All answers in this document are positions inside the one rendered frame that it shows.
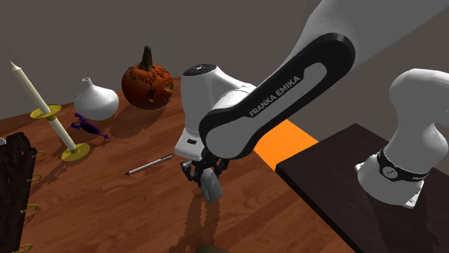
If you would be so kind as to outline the white bulbous vase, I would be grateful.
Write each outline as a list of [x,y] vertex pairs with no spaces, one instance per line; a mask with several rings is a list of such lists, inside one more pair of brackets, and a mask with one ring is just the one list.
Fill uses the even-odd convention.
[[102,121],[112,117],[119,107],[115,91],[96,86],[90,78],[83,78],[84,89],[74,101],[75,110],[90,120]]

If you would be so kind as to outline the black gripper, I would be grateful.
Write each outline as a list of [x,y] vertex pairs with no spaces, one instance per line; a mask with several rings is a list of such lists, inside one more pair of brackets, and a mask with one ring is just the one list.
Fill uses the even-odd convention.
[[[219,158],[213,155],[206,147],[201,152],[202,159],[200,165],[204,168],[213,167],[216,176],[220,176],[224,170],[227,169],[229,165],[229,160],[225,158]],[[199,187],[201,187],[201,175],[203,169],[200,167],[195,167],[194,161],[187,160],[180,163],[181,170],[189,181],[194,181]]]

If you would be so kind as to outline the dark robot stand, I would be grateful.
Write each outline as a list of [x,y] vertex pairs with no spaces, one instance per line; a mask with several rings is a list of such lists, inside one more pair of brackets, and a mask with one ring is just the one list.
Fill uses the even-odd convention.
[[355,253],[449,253],[449,175],[433,168],[416,206],[367,194],[355,165],[387,141],[353,124],[276,166],[276,173]]

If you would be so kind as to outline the purple toy figure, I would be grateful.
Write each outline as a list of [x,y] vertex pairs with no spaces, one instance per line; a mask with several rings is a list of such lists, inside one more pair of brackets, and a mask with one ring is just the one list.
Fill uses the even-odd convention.
[[79,123],[76,124],[75,122],[71,123],[71,127],[77,130],[84,130],[85,132],[88,132],[89,134],[93,134],[93,135],[99,135],[102,136],[105,139],[110,139],[110,136],[108,134],[105,134],[103,132],[100,131],[100,129],[88,122],[83,115],[79,114],[79,113],[75,113],[74,116],[79,120]]

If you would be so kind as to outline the orange carved pumpkin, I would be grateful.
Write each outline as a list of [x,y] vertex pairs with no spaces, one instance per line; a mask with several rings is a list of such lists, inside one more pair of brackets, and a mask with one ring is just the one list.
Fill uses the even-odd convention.
[[143,110],[157,110],[170,101],[173,79],[163,66],[153,62],[149,46],[144,47],[142,60],[122,76],[122,92],[131,105]]

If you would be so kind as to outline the silver pen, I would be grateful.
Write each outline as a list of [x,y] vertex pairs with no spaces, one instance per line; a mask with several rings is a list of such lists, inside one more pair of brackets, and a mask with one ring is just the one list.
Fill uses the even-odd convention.
[[146,165],[143,165],[143,166],[137,167],[133,170],[130,170],[130,171],[126,172],[124,175],[132,175],[132,174],[138,173],[139,171],[142,171],[148,167],[151,167],[153,165],[158,165],[162,162],[165,162],[165,161],[171,159],[172,157],[173,157],[173,154],[166,155],[164,157],[159,158],[158,160],[152,161]]

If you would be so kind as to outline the cream candle on yellow holder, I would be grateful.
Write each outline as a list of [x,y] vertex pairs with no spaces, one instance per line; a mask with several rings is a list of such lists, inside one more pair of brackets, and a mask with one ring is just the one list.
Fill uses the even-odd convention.
[[59,104],[47,105],[24,71],[12,61],[9,62],[14,77],[37,106],[30,113],[30,117],[33,119],[46,119],[66,146],[65,151],[60,156],[61,159],[64,161],[75,161],[86,156],[90,151],[90,146],[86,143],[76,144],[57,118],[57,113],[62,109],[62,106]]

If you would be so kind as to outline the brown wooden table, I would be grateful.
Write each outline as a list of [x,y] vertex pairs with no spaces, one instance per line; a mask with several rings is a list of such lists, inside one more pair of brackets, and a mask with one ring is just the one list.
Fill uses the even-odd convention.
[[169,154],[183,129],[179,92],[157,111],[122,99],[99,123],[110,139],[70,129],[90,152],[60,158],[64,144],[45,120],[28,115],[0,120],[0,137],[23,132],[44,151],[35,170],[22,240],[30,253],[194,253],[211,244],[230,253],[353,253],[351,248],[257,154],[221,174],[224,195],[207,203]]

